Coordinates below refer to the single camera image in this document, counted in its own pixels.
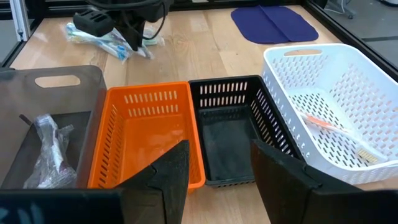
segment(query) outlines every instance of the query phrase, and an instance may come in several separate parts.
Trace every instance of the blue mat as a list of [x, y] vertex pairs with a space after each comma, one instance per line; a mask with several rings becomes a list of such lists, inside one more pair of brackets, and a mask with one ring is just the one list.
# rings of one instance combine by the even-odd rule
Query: blue mat
[[245, 7], [231, 13], [244, 38], [257, 44], [311, 41], [318, 32], [303, 17], [286, 7]]

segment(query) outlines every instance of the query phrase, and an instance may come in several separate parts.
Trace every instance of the white basket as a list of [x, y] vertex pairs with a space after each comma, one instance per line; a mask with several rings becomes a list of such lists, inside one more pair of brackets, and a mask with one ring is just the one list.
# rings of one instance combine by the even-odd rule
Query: white basket
[[[309, 165], [350, 184], [398, 175], [398, 85], [377, 65], [344, 44], [275, 47], [264, 61], [264, 81]], [[353, 141], [307, 126], [296, 107], [356, 131], [389, 160], [358, 157]]]

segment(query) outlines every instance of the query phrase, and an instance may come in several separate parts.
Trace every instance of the toothbrush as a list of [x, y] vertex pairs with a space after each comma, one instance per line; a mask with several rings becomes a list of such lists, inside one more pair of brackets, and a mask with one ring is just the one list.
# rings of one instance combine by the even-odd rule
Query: toothbrush
[[366, 159], [373, 164], [379, 164], [388, 161], [388, 158], [385, 155], [381, 154], [375, 148], [371, 147], [367, 142], [363, 141], [352, 131], [345, 128], [337, 128], [336, 126], [326, 121], [322, 121], [314, 116], [305, 114], [301, 111], [298, 111], [298, 114], [306, 121], [309, 121], [313, 124], [326, 128], [330, 131], [342, 134], [347, 138], [351, 139], [352, 141], [356, 142], [357, 144], [359, 144], [359, 146], [356, 148], [356, 153], [357, 155], [361, 156], [363, 159]]

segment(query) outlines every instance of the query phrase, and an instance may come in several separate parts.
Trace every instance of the plastic wrapper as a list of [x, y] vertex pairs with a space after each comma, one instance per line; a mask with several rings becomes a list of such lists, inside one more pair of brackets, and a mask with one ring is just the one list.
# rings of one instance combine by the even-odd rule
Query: plastic wrapper
[[42, 141], [42, 147], [33, 173], [24, 183], [24, 189], [73, 187], [76, 181], [76, 172], [68, 164], [65, 155], [73, 126], [68, 125], [58, 129], [49, 114], [37, 117], [34, 125]]
[[[152, 27], [144, 29], [144, 36], [153, 36], [155, 31]], [[115, 28], [112, 32], [102, 36], [95, 37], [91, 34], [87, 34], [81, 30], [78, 30], [72, 22], [69, 22], [66, 26], [67, 40], [73, 43], [89, 43], [95, 44], [107, 51], [109, 54], [117, 57], [122, 62], [126, 61], [132, 54], [139, 54], [145, 58], [153, 59], [154, 55], [148, 50], [147, 45], [164, 45], [164, 39], [158, 35], [152, 40], [144, 40], [142, 47], [138, 48], [138, 51], [133, 51], [130, 45], [126, 42], [123, 36]]]

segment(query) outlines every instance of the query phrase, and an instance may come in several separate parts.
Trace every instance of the table surface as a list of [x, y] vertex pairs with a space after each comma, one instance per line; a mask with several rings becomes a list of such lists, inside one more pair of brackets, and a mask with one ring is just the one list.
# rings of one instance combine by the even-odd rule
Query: table surface
[[[259, 45], [247, 41], [231, 20], [232, 9], [171, 12], [161, 34], [165, 46], [150, 46], [155, 59], [134, 55], [122, 64], [103, 50], [65, 40], [71, 18], [44, 19], [11, 65], [16, 69], [96, 65], [108, 88], [160, 82], [260, 74], [268, 47], [340, 42], [305, 9], [289, 6], [319, 33], [311, 42]], [[160, 21], [150, 26], [158, 27]], [[358, 186], [398, 189], [398, 179]], [[203, 187], [187, 197], [183, 223], [269, 223], [255, 184], [222, 189]]]

